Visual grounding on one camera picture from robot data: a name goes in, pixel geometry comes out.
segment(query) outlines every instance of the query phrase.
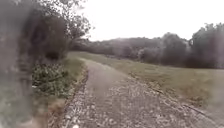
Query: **vegetation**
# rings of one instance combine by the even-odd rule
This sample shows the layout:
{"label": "vegetation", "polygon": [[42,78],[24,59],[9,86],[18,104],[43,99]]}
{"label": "vegetation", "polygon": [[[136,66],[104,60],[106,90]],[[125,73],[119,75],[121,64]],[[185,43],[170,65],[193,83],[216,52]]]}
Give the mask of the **vegetation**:
{"label": "vegetation", "polygon": [[74,93],[72,85],[82,73],[82,62],[65,60],[70,43],[82,38],[90,29],[88,20],[76,12],[82,1],[2,0],[0,4],[4,6],[0,9],[3,16],[0,26],[5,28],[1,29],[1,36],[7,39],[5,42],[10,42],[12,51],[17,52],[16,75],[23,95],[32,105],[31,115],[43,114],[42,108],[49,112],[46,107],[51,103]]}
{"label": "vegetation", "polygon": [[186,40],[173,33],[159,38],[81,41],[73,49],[147,63],[190,68],[224,68],[224,24],[207,24]]}
{"label": "vegetation", "polygon": [[167,67],[85,52],[71,54],[112,66],[147,83],[150,88],[202,108],[210,99],[214,81],[217,78],[222,81],[218,76],[224,75],[222,70]]}

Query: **dirt road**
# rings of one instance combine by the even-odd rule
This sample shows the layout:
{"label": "dirt road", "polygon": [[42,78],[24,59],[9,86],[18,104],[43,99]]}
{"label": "dirt road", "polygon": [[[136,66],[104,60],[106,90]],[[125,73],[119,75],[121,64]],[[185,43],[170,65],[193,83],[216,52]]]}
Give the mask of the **dirt road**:
{"label": "dirt road", "polygon": [[111,67],[84,61],[89,78],[67,109],[65,128],[221,128]]}

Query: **grass verge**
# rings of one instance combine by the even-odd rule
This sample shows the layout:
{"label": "grass verge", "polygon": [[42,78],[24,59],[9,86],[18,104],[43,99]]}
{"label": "grass verge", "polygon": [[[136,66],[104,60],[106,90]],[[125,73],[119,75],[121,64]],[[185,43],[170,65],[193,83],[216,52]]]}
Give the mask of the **grass verge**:
{"label": "grass verge", "polygon": [[32,82],[33,101],[37,108],[35,118],[45,125],[42,127],[57,127],[64,108],[81,86],[87,70],[84,63],[76,58],[38,65],[35,68]]}
{"label": "grass verge", "polygon": [[215,81],[217,78],[221,78],[217,75],[224,75],[222,70],[175,68],[85,52],[70,53],[70,56],[75,55],[119,69],[119,71],[144,81],[150,88],[160,90],[164,94],[200,108],[206,107],[211,98]]}

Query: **overcast sky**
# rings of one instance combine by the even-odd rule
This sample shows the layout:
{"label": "overcast sky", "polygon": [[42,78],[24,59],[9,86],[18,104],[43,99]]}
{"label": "overcast sky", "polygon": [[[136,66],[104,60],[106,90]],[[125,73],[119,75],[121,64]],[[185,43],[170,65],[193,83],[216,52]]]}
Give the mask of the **overcast sky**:
{"label": "overcast sky", "polygon": [[223,0],[88,0],[91,40],[158,37],[190,39],[205,23],[224,22]]}

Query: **distant tree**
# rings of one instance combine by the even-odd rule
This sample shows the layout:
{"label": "distant tree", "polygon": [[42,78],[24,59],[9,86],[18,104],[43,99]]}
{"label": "distant tree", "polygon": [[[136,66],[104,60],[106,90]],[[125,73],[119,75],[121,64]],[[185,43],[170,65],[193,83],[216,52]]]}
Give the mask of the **distant tree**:
{"label": "distant tree", "polygon": [[167,33],[163,36],[163,57],[164,64],[180,65],[186,55],[186,44],[178,35]]}
{"label": "distant tree", "polygon": [[191,39],[191,66],[224,67],[224,24],[207,24]]}

